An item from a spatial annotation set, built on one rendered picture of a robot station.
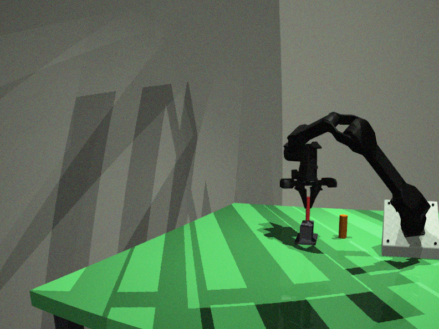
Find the orange cylinder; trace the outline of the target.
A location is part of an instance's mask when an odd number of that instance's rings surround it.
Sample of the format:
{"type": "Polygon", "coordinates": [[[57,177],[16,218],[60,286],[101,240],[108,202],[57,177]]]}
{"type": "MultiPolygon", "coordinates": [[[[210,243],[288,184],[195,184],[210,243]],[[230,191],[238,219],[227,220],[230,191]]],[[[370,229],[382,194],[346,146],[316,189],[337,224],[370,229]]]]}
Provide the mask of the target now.
{"type": "Polygon", "coordinates": [[[347,222],[348,216],[341,214],[339,219],[339,236],[338,238],[345,239],[347,238],[347,222]]]}

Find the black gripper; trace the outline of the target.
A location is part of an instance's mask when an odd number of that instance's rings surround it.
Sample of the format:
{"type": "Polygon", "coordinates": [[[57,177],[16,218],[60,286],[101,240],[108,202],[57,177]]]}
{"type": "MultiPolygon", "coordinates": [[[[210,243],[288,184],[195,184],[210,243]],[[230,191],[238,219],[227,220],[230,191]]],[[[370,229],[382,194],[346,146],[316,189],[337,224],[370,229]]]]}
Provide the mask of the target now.
{"type": "Polygon", "coordinates": [[[323,190],[321,186],[327,186],[328,188],[336,188],[336,179],[334,178],[331,177],[321,178],[321,180],[318,180],[317,169],[318,169],[317,162],[312,162],[312,163],[301,162],[300,181],[294,181],[293,179],[280,180],[281,188],[293,188],[295,186],[294,189],[298,190],[302,198],[305,209],[307,208],[307,189],[305,189],[305,186],[311,186],[310,209],[312,208],[318,193],[323,190]]]}

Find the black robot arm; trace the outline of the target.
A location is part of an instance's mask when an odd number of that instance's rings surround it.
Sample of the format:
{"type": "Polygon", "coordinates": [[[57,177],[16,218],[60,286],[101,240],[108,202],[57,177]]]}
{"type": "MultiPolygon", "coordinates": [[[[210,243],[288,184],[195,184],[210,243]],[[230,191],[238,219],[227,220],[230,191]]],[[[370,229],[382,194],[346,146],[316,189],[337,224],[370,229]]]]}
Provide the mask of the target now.
{"type": "Polygon", "coordinates": [[[431,205],[415,186],[403,180],[378,146],[374,130],[365,119],[331,112],[310,125],[299,125],[287,137],[284,158],[287,161],[317,162],[317,149],[321,149],[321,145],[306,143],[326,132],[332,133],[336,141],[347,145],[353,152],[363,155],[376,171],[392,193],[390,203],[399,212],[404,236],[425,235],[426,213],[431,205]],[[349,126],[342,133],[336,128],[338,124],[349,126]]]}

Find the dark red cylinder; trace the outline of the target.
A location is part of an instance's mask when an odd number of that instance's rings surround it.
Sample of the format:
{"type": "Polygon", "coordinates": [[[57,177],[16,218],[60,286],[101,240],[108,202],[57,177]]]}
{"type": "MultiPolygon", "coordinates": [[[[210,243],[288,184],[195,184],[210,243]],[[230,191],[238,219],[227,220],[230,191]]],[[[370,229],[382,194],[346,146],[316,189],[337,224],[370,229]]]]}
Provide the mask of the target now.
{"type": "Polygon", "coordinates": [[[307,197],[307,208],[306,208],[305,220],[309,220],[309,218],[310,218],[310,197],[307,197]]]}

